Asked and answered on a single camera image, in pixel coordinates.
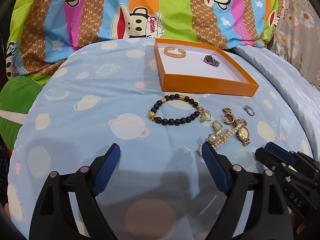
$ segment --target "blue stripe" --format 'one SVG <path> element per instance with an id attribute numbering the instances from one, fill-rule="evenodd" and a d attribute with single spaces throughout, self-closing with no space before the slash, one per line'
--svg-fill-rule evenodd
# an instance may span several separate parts
<path id="1" fill-rule="evenodd" d="M 260 6 L 257 6 L 256 2 L 261 2 L 262 8 Z M 265 0 L 251 0 L 252 10 L 253 10 L 253 16 L 255 21 L 256 30 L 258 33 L 258 36 L 260 36 L 264 29 L 264 15 L 266 13 L 266 1 Z"/>
<path id="2" fill-rule="evenodd" d="M 52 0 L 44 21 L 45 61 L 49 63 L 63 60 L 73 53 L 72 47 L 69 46 L 70 41 L 63 8 L 64 1 Z"/>
<path id="3" fill-rule="evenodd" d="M 98 33 L 99 38 L 111 40 L 111 26 L 120 3 L 123 3 L 127 8 L 129 7 L 129 0 L 104 0 L 102 23 Z"/>
<path id="4" fill-rule="evenodd" d="M 236 45 L 243 45 L 244 43 L 241 40 L 241 37 L 238 33 L 235 32 L 233 29 L 235 25 L 235 20 L 231 14 L 231 7 L 232 7 L 233 0 L 231 0 L 231 3 L 227 6 L 227 9 L 222 10 L 216 2 L 213 3 L 213 11 L 215 15 L 217 16 L 217 25 L 218 28 L 221 30 L 221 34 L 225 36 L 228 39 L 227 46 L 228 48 L 233 48 L 234 44 Z M 222 22 L 222 18 L 225 18 L 227 21 L 229 21 L 230 25 L 224 25 Z"/>

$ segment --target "orange box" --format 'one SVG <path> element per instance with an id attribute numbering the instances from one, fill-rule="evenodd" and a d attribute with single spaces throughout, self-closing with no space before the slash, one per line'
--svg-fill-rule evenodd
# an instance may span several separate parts
<path id="1" fill-rule="evenodd" d="M 181 48 L 185 58 L 164 54 L 165 47 Z M 156 62 L 163 92 L 208 93 L 252 97 L 259 85 L 221 49 L 195 42 L 155 39 Z M 213 55 L 218 67 L 204 62 Z"/>

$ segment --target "blue bedsheet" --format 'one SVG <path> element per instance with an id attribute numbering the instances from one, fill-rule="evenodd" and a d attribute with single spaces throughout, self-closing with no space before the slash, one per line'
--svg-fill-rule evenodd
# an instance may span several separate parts
<path id="1" fill-rule="evenodd" d="M 311 154 L 305 132 L 277 90 L 246 60 L 229 55 L 259 83 L 254 97 L 189 95 L 214 119 L 230 107 L 247 120 L 251 143 L 243 147 L 231 138 L 218 153 L 255 172 L 264 168 L 253 153 L 268 141 Z M 9 207 L 23 235 L 28 237 L 50 171 L 75 172 L 117 143 L 120 163 L 97 201 L 118 239 L 203 240 L 226 199 L 196 152 L 212 129 L 199 120 L 181 126 L 150 121 L 150 108 L 165 94 L 151 38 L 95 43 L 72 54 L 38 95 L 12 154 Z M 245 105 L 254 109 L 254 117 Z M 175 119 L 193 111 L 185 102 L 170 101 L 158 113 Z M 85 234 L 73 195 L 71 202 Z M 250 198 L 235 235 L 244 228 L 249 206 Z"/>

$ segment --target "beaded bracelet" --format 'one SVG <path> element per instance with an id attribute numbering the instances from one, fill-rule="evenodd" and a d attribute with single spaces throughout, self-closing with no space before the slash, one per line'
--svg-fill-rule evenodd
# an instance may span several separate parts
<path id="1" fill-rule="evenodd" d="M 197 109 L 193 114 L 187 117 L 182 117 L 180 119 L 172 119 L 170 118 L 169 120 L 164 118 L 162 119 L 159 116 L 156 116 L 157 110 L 159 110 L 160 106 L 162 106 L 163 103 L 169 100 L 181 100 L 189 103 L 192 105 L 194 108 Z M 153 108 L 151 108 L 150 114 L 149 114 L 149 119 L 152 121 L 155 121 L 155 123 L 160 123 L 162 125 L 180 125 L 180 124 L 185 124 L 185 123 L 190 123 L 192 120 L 196 119 L 201 113 L 204 111 L 204 107 L 199 106 L 198 102 L 195 102 L 194 99 L 189 98 L 188 96 L 181 96 L 179 94 L 175 95 L 166 95 L 164 98 L 161 100 L 158 100 L 154 105 Z"/>

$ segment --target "blue gripper pad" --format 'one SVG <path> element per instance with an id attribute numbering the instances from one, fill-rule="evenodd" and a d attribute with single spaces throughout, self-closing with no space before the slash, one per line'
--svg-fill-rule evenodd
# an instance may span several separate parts
<path id="1" fill-rule="evenodd" d="M 98 170 L 92 189 L 92 193 L 97 196 L 99 193 L 104 192 L 106 186 L 111 178 L 113 171 L 115 170 L 120 159 L 120 147 L 116 145 L 105 161 Z"/>
<path id="2" fill-rule="evenodd" d="M 219 163 L 217 157 L 213 154 L 209 146 L 204 143 L 202 145 L 202 157 L 205 164 L 215 182 L 219 191 L 222 191 L 225 195 L 228 195 L 230 188 L 228 185 L 228 175 L 224 171 L 223 167 Z"/>
<path id="3" fill-rule="evenodd" d="M 276 145 L 275 143 L 268 142 L 265 146 L 265 149 L 283 160 L 287 165 L 294 165 L 295 160 L 293 158 L 293 155 L 280 146 Z"/>

